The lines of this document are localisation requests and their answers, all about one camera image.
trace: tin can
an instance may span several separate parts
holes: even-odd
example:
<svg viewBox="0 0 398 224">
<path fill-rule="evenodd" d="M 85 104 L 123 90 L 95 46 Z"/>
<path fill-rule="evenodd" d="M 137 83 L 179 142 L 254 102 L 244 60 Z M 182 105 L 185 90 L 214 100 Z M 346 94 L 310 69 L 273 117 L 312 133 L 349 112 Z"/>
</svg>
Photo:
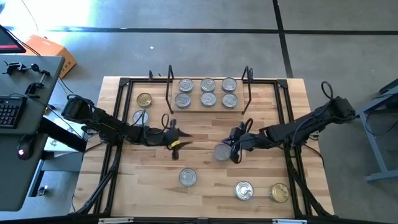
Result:
<svg viewBox="0 0 398 224">
<path fill-rule="evenodd" d="M 144 110 L 139 110 L 134 113 L 132 116 L 132 120 L 134 121 L 136 126 L 142 126 L 142 123 L 144 123 L 144 126 L 148 124 L 149 122 L 149 115 L 147 112 L 142 115 Z"/>
<path fill-rule="evenodd" d="M 183 186 L 191 187 L 197 182 L 197 173 L 191 168 L 185 168 L 181 170 L 179 179 Z"/>
<path fill-rule="evenodd" d="M 191 105 L 191 97 L 186 93 L 175 96 L 175 105 L 180 109 L 187 109 Z"/>
<path fill-rule="evenodd" d="M 205 78 L 200 82 L 202 92 L 208 93 L 216 89 L 216 82 L 211 78 Z"/>
<path fill-rule="evenodd" d="M 218 161 L 227 161 L 231 155 L 231 146 L 221 143 L 214 147 L 214 157 Z"/>
<path fill-rule="evenodd" d="M 152 96 L 149 93 L 141 93 L 137 97 L 137 104 L 141 108 L 149 108 L 152 105 Z"/>
<path fill-rule="evenodd" d="M 286 202 L 289 199 L 289 191 L 286 185 L 278 183 L 274 184 L 271 189 L 269 189 L 269 196 L 276 202 Z"/>
<path fill-rule="evenodd" d="M 214 93 L 204 93 L 200 97 L 200 103 L 205 107 L 216 105 L 216 95 Z"/>
<path fill-rule="evenodd" d="M 236 90 L 236 85 L 236 80 L 234 78 L 228 77 L 223 80 L 221 88 L 226 93 L 233 93 Z"/>
<path fill-rule="evenodd" d="M 227 93 L 223 96 L 223 106 L 226 109 L 233 109 L 238 104 L 238 97 L 233 93 Z"/>
<path fill-rule="evenodd" d="M 183 78 L 179 81 L 178 86 L 183 93 L 190 93 L 193 90 L 193 81 L 189 78 Z"/>
<path fill-rule="evenodd" d="M 235 196 L 240 200 L 249 200 L 253 197 L 253 186 L 247 181 L 240 181 L 235 186 Z"/>
</svg>

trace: keyboard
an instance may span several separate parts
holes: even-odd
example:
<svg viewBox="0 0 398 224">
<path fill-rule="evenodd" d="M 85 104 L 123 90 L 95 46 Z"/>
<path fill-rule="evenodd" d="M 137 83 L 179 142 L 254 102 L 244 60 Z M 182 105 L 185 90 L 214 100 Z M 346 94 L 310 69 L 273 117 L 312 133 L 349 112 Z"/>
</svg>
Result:
<svg viewBox="0 0 398 224">
<path fill-rule="evenodd" d="M 26 100 L 23 96 L 0 96 L 0 128 L 17 128 Z"/>
</svg>

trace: cardboard box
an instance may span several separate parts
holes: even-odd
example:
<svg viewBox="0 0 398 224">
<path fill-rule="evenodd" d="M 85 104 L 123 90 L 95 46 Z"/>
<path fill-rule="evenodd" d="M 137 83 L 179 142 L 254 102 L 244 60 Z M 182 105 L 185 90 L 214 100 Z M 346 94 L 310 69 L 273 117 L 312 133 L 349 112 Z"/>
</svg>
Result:
<svg viewBox="0 0 398 224">
<path fill-rule="evenodd" d="M 65 59 L 63 64 L 60 78 L 63 78 L 69 70 L 76 65 L 76 59 L 72 54 L 62 45 L 52 42 L 46 38 L 39 37 L 37 35 L 30 36 L 25 43 L 32 47 L 35 51 L 43 56 L 62 56 Z M 26 48 L 26 55 L 35 55 L 33 51 Z"/>
</svg>

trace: wooden table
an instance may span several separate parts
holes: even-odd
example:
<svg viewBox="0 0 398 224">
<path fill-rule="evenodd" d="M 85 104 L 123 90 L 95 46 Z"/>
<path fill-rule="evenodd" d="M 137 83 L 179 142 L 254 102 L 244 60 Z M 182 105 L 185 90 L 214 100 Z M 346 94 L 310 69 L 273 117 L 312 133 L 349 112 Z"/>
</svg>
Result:
<svg viewBox="0 0 398 224">
<path fill-rule="evenodd" d="M 112 114 L 120 77 L 104 77 L 98 107 Z M 310 112 L 307 93 L 302 79 L 288 79 L 294 117 Z M 279 148 L 255 149 L 243 152 L 240 164 L 218 162 L 213 148 L 226 138 L 238 121 L 253 118 L 252 132 L 278 124 L 278 114 L 271 85 L 252 85 L 252 102 L 245 115 L 241 113 L 174 113 L 181 130 L 193 135 L 194 143 L 180 151 L 180 159 L 171 160 L 171 152 L 164 147 L 133 146 L 123 144 L 121 164 L 114 195 L 112 216 L 129 217 L 213 217 L 213 218 L 293 218 L 291 199 L 285 203 L 273 202 L 269 188 L 276 183 L 289 186 L 284 152 Z M 121 119 L 124 99 L 118 118 Z M 136 97 L 142 92 L 152 95 L 153 105 L 147 111 L 149 126 L 161 127 L 160 118 L 168 113 L 164 100 L 165 84 L 136 83 L 133 86 L 128 122 L 138 106 Z M 248 93 L 245 87 L 244 96 Z M 88 147 L 97 144 L 92 138 Z M 318 144 L 309 140 L 309 146 L 318 150 Z M 85 154 L 75 191 L 74 204 L 80 208 L 98 185 L 105 145 Z M 325 210 L 333 213 L 328 184 L 322 160 L 310 149 L 303 147 L 302 159 L 309 189 Z M 178 181 L 179 172 L 195 169 L 198 182 L 193 187 L 183 187 Z M 254 187 L 249 201 L 234 197 L 236 183 L 246 180 Z M 304 212 L 302 193 L 298 189 L 300 208 Z M 104 209 L 108 188 L 104 191 L 101 210 Z"/>
</svg>

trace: computer monitor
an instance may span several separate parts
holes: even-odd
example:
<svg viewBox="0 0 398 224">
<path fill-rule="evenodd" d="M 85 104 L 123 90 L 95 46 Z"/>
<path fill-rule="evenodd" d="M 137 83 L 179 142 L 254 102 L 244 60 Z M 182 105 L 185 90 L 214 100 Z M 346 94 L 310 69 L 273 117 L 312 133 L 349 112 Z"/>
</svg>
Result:
<svg viewBox="0 0 398 224">
<path fill-rule="evenodd" d="M 0 25 L 0 54 L 9 53 L 25 53 L 26 49 L 23 48 L 18 41 L 8 33 L 7 29 Z"/>
</svg>

